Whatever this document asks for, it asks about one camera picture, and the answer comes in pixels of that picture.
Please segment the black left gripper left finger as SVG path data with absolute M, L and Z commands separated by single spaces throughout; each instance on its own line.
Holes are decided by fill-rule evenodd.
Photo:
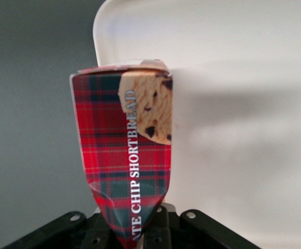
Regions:
M 87 218 L 85 214 L 72 211 L 4 248 L 120 248 L 101 213 Z

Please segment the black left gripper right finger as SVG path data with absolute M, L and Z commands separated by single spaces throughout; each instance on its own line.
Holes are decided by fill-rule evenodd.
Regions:
M 259 248 L 210 216 L 195 209 L 181 215 L 163 203 L 144 232 L 143 248 Z

